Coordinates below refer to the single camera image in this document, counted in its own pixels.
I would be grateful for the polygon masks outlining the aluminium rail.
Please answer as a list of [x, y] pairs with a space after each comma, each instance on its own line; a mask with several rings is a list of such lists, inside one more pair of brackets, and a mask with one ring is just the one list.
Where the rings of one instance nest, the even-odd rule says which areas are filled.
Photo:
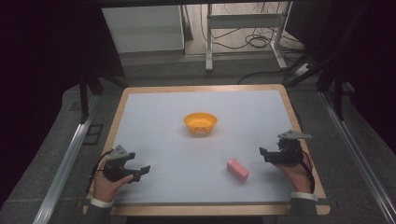
[[389, 194], [387, 193], [385, 187], [376, 177], [368, 161], [364, 158], [360, 147], [358, 146], [355, 138], [352, 136], [346, 123], [336, 115], [335, 110], [333, 109], [333, 102], [331, 100], [331, 97], [328, 93], [321, 91], [318, 93], [318, 95], [322, 99], [323, 104], [325, 105], [332, 119], [332, 122], [334, 123], [337, 131], [339, 132], [341, 138], [346, 144], [346, 148], [351, 154], [353, 161], [356, 163], [361, 173], [361, 176], [363, 177], [367, 187], [371, 191], [375, 202], [377, 203], [386, 221], [388, 222], [388, 224], [396, 224], [396, 205], [389, 197]]
[[85, 135], [87, 134], [89, 127], [92, 123], [93, 114], [100, 101], [101, 97], [94, 95], [88, 105], [88, 117], [80, 123], [73, 135], [73, 138], [64, 154], [63, 160], [53, 178], [49, 190], [38, 209], [33, 224], [49, 224], [50, 218], [56, 207], [56, 204], [61, 196], [64, 189], [67, 178], [72, 170], [73, 164], [77, 158], [79, 150], [82, 146]]

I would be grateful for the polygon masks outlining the dark curtain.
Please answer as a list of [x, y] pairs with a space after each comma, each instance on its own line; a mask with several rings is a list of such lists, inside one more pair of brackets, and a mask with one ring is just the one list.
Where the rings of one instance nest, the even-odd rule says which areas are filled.
[[0, 0], [0, 208], [81, 77], [123, 73], [102, 9], [85, 0]]
[[347, 24], [365, 3], [335, 68], [354, 92], [351, 101], [396, 153], [396, 0], [298, 0], [286, 31], [327, 59], [347, 32]]

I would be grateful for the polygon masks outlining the orange plastic bowl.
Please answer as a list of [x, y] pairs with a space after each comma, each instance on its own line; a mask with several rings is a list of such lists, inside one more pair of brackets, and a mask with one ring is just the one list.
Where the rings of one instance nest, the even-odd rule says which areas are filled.
[[190, 133], [211, 133], [218, 119], [210, 113], [196, 112], [187, 115], [183, 121]]

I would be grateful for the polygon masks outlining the white metal desk frame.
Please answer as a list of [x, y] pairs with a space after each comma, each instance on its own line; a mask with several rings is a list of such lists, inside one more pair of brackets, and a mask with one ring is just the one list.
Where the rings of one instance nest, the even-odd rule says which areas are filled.
[[291, 1], [289, 1], [281, 13], [255, 13], [255, 14], [213, 14], [212, 5], [206, 7], [206, 51], [205, 70], [213, 70], [212, 31], [219, 29], [237, 28], [275, 28], [275, 39], [270, 42], [272, 52], [280, 69], [286, 69], [286, 62], [281, 55], [279, 44], [290, 12]]

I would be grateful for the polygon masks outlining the white cabinet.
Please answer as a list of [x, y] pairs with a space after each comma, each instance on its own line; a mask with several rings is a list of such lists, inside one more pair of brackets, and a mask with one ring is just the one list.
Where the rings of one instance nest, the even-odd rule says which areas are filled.
[[103, 8], [118, 53], [184, 49], [180, 6]]

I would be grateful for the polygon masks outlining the person's left hand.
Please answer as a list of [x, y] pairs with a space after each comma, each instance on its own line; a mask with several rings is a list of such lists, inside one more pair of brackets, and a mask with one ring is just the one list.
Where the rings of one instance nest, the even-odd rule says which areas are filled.
[[111, 203], [117, 191], [133, 179], [133, 175], [127, 175], [116, 182], [112, 182], [102, 172], [98, 172], [93, 180], [93, 198], [104, 203]]

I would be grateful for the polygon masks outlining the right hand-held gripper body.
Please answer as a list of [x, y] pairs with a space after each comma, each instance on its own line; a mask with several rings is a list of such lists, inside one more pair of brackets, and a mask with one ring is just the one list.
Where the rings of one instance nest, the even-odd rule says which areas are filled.
[[293, 166], [304, 161], [304, 151], [300, 141], [311, 138], [310, 134], [289, 130], [278, 136], [278, 152], [268, 152], [272, 164]]

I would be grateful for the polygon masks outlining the black metal stand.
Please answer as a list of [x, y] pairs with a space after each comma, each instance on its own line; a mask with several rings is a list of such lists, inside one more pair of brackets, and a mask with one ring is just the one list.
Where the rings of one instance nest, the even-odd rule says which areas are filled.
[[328, 62], [322, 70], [322, 74], [319, 76], [316, 84], [319, 91], [327, 91], [332, 87], [332, 108], [335, 115], [343, 120], [342, 112], [342, 98], [345, 95], [351, 95], [352, 90], [344, 91], [344, 72], [341, 65], [337, 65], [335, 62]]
[[81, 120], [80, 123], [84, 124], [90, 115], [88, 105], [88, 91], [91, 91], [93, 95], [101, 95], [104, 91], [104, 87], [99, 81], [99, 77], [96, 75], [82, 74], [79, 77], [79, 89], [80, 89], [80, 106], [81, 106]]

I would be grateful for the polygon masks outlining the person's right hand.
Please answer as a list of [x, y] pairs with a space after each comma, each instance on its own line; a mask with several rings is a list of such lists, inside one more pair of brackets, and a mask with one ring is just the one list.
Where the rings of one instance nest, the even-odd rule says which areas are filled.
[[295, 166], [287, 166], [283, 164], [276, 164], [285, 177], [294, 187], [296, 192], [311, 193], [311, 182], [307, 177], [307, 173], [301, 164]]

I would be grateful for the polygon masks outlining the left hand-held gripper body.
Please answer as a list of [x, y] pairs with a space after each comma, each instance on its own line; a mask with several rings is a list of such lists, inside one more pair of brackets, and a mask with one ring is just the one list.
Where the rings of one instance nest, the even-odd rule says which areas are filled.
[[110, 151], [103, 169], [103, 174], [108, 180], [116, 182], [132, 174], [132, 170], [124, 167], [125, 163], [129, 161], [127, 160], [128, 153], [130, 152], [126, 151], [121, 145]]

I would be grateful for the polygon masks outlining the pink rectangular block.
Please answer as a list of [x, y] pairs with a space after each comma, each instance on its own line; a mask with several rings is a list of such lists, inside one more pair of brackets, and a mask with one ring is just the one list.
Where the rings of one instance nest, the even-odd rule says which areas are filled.
[[241, 183], [246, 182], [248, 179], [248, 170], [236, 159], [229, 159], [227, 161], [227, 171]]

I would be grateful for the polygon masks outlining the white power strip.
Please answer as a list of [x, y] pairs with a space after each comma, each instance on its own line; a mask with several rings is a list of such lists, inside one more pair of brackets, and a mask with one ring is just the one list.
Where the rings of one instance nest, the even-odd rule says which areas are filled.
[[307, 72], [311, 68], [311, 65], [309, 63], [304, 63], [301, 65], [295, 72], [294, 75], [299, 77], [303, 75], [305, 72]]

